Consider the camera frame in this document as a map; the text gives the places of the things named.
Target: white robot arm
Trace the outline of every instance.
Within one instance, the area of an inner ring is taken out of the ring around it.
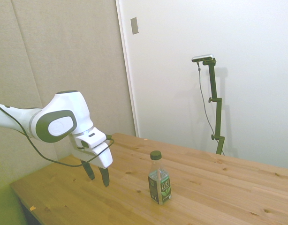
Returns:
[[[43,109],[18,109],[1,104],[0,108],[22,125],[28,137],[55,143],[69,136],[73,145],[71,151],[82,162],[89,161],[98,154],[90,163],[97,165],[99,169],[106,169],[113,162],[111,151],[104,142],[107,137],[94,127],[88,106],[79,91],[58,92]],[[19,124],[1,109],[0,127],[23,133]]]

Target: light switch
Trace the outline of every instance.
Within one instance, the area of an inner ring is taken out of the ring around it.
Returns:
[[[133,31],[133,34],[139,33],[138,19],[136,17],[132,18],[130,19],[130,23],[131,23],[131,29]]]

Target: green bottle cap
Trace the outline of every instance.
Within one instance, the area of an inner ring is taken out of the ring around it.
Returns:
[[[160,151],[152,151],[150,153],[150,158],[152,160],[159,160],[162,158],[162,153]]]

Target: wooden table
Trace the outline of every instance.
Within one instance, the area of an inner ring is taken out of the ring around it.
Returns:
[[[45,225],[288,225],[288,169],[114,134],[110,185],[100,172],[51,164],[11,184]],[[172,199],[150,197],[150,152],[160,150]],[[61,162],[79,164],[68,156]]]

